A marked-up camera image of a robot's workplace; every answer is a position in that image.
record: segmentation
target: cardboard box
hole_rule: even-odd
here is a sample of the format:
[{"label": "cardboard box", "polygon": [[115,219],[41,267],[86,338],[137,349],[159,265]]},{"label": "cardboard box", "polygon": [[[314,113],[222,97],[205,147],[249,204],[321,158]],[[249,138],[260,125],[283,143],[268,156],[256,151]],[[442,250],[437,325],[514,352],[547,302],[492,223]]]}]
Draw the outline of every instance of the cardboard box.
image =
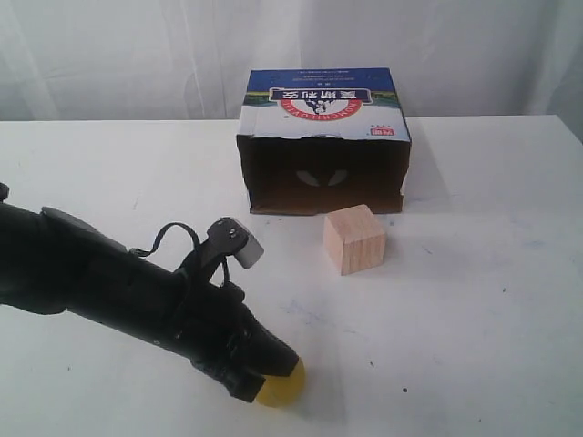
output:
[{"label": "cardboard box", "polygon": [[388,68],[252,71],[237,146],[251,212],[398,212],[411,139]]}]

